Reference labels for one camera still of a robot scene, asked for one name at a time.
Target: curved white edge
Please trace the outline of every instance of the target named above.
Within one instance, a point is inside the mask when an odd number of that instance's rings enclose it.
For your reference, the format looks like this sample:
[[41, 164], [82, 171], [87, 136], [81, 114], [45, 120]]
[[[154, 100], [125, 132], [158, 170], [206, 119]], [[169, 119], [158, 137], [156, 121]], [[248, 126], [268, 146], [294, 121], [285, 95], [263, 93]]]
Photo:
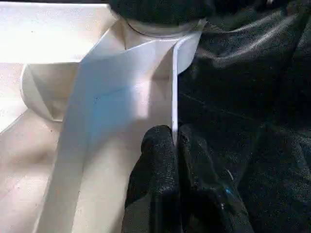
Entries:
[[19, 76], [19, 86], [20, 86], [19, 93], [20, 93], [21, 99], [24, 101], [25, 105], [27, 106], [26, 104], [27, 100], [25, 98], [24, 91], [23, 91], [23, 76], [24, 76], [26, 67], [27, 67], [27, 64], [24, 64], [21, 70], [20, 76]]
[[28, 65], [23, 67], [20, 93], [25, 105], [28, 108], [32, 109], [43, 118], [52, 119], [52, 115], [40, 95], [40, 90], [35, 84], [33, 74]]
[[195, 31], [177, 42], [173, 49], [172, 79], [172, 135], [177, 145], [178, 135], [178, 74], [185, 71], [193, 61], [202, 29], [205, 22], [201, 21]]

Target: black cloth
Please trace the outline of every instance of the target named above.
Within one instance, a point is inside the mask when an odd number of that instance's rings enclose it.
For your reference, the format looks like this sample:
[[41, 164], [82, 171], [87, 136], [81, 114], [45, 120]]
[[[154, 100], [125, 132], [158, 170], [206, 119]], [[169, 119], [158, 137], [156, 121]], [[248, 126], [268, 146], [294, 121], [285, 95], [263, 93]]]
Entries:
[[[164, 25], [178, 25], [212, 16], [231, 15], [251, 7], [256, 11], [278, 8], [290, 0], [109, 0], [124, 18]], [[300, 0], [307, 4], [309, 0]]]
[[129, 179], [123, 233], [252, 233], [230, 173], [204, 138], [180, 128], [179, 150], [167, 126], [144, 136]]
[[202, 131], [233, 175], [255, 233], [311, 231], [308, 4], [208, 18], [179, 75], [180, 125]]

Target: black leather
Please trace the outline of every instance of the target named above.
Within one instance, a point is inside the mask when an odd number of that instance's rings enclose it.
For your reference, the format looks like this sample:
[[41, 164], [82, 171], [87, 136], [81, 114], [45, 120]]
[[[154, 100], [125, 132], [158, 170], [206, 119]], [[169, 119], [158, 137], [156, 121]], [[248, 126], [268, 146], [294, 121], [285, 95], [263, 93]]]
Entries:
[[179, 75], [191, 123], [233, 175], [256, 233], [311, 229], [311, 18], [307, 2], [208, 18]]
[[218, 154], [191, 126], [178, 134], [185, 233], [252, 233], [247, 210]]
[[258, 9], [267, 7], [266, 0], [109, 0], [109, 3], [124, 18], [169, 25], [232, 14], [251, 5]]

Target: white curved plastic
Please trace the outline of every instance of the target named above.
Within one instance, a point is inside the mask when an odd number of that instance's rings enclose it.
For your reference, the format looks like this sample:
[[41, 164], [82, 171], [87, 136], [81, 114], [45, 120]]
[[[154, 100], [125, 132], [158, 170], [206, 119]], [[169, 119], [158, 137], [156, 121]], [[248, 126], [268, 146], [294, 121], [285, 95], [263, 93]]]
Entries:
[[[27, 109], [20, 93], [25, 63], [79, 62], [116, 19], [107, 4], [0, 2], [1, 233], [33, 232], [61, 131]], [[35, 110], [39, 95], [32, 99]]]
[[172, 119], [177, 131], [177, 74], [190, 65], [201, 29], [101, 57], [102, 38], [85, 57], [37, 233], [120, 232], [128, 177], [144, 133], [172, 126]]
[[21, 83], [21, 95], [26, 106], [43, 118], [62, 121], [78, 65], [26, 65]]

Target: white plastic part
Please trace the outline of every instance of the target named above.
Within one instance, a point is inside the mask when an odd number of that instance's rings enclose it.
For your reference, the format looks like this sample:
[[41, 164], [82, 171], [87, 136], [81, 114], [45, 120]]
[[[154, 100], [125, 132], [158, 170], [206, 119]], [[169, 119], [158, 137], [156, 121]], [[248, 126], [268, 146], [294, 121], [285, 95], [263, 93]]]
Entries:
[[144, 133], [159, 124], [177, 133], [177, 74], [190, 65], [201, 26], [111, 55], [104, 35], [82, 60], [37, 233], [120, 232]]
[[0, 63], [0, 134], [26, 111], [20, 97], [23, 64]]
[[[186, 36], [153, 38], [132, 30], [104, 4], [2, 2], [0, 9], [0, 29], [7, 32], [0, 38], [0, 61], [27, 63], [21, 92], [29, 108], [0, 134], [1, 158], [8, 165], [12, 156], [29, 163], [22, 172], [0, 169], [1, 188], [8, 188], [0, 201], [0, 231], [119, 233], [143, 135], [167, 124], [177, 143], [177, 74], [192, 61], [202, 24]], [[62, 121], [65, 109], [49, 177], [61, 124], [46, 119]], [[27, 160], [41, 153], [43, 161], [50, 155], [42, 167]], [[39, 165], [32, 177], [30, 169]]]

